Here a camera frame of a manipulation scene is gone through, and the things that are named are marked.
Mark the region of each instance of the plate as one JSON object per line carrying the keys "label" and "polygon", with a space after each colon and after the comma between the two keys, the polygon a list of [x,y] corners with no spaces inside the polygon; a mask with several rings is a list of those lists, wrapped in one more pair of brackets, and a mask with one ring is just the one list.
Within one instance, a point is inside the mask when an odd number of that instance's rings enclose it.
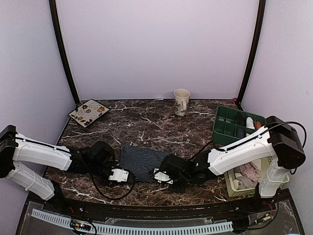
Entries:
{"label": "plate", "polygon": [[107,111],[109,108],[91,99],[71,112],[69,116],[81,126],[87,127]]}

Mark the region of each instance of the black frame pole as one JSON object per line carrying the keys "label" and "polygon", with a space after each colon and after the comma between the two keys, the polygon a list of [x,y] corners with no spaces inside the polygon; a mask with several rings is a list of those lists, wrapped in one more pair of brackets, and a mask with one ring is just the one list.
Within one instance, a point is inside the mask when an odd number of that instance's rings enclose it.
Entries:
{"label": "black frame pole", "polygon": [[52,22],[53,22],[53,28],[54,28],[54,33],[55,33],[55,38],[57,40],[58,48],[59,48],[59,53],[60,57],[62,60],[63,68],[65,75],[67,77],[67,82],[70,88],[70,91],[72,93],[73,99],[75,104],[77,105],[80,100],[78,97],[78,93],[74,84],[73,76],[69,68],[68,60],[67,60],[67,54],[65,52],[65,47],[63,43],[63,38],[61,34],[61,28],[60,28],[60,22],[59,22],[59,17],[58,17],[58,11],[57,11],[57,5],[55,0],[49,0],[50,4],[50,11],[51,11],[51,17],[52,17]]}
{"label": "black frame pole", "polygon": [[248,63],[246,65],[246,71],[245,71],[244,78],[243,78],[243,81],[239,90],[238,97],[234,99],[238,106],[241,106],[241,102],[243,101],[246,88],[248,86],[249,78],[251,75],[251,71],[252,71],[252,67],[253,67],[253,63],[254,63],[254,59],[255,59],[255,55],[256,55],[256,51],[258,48],[259,39],[261,35],[263,17],[264,17],[264,12],[265,12],[265,4],[266,4],[266,0],[259,1],[258,16],[256,19],[250,55],[249,55]]}

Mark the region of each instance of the red object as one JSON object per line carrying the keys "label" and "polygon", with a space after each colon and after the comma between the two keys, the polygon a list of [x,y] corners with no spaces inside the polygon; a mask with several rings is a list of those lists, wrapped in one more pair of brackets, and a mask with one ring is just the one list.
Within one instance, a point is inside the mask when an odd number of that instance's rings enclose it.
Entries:
{"label": "red object", "polygon": [[261,124],[259,121],[257,121],[257,122],[255,123],[255,125],[256,125],[256,129],[257,129],[257,130],[259,130],[259,129],[261,128],[261,126],[262,126],[262,124]]}

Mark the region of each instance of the mug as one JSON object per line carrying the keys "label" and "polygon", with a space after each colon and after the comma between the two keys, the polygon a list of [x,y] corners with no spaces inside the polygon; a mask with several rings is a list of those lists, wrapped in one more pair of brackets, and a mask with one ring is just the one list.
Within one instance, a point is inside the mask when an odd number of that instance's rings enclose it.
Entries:
{"label": "mug", "polygon": [[190,92],[186,89],[177,89],[174,91],[174,97],[175,114],[184,116],[189,103]]}

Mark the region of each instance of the black and white striped fabric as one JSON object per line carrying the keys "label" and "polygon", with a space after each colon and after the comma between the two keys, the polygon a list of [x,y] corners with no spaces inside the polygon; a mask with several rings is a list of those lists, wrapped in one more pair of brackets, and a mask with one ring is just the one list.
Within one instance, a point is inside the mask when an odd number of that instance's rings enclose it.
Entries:
{"label": "black and white striped fabric", "polygon": [[159,168],[169,153],[157,152],[148,148],[138,148],[129,144],[121,145],[121,167],[130,170],[137,182],[155,182],[153,172]]}

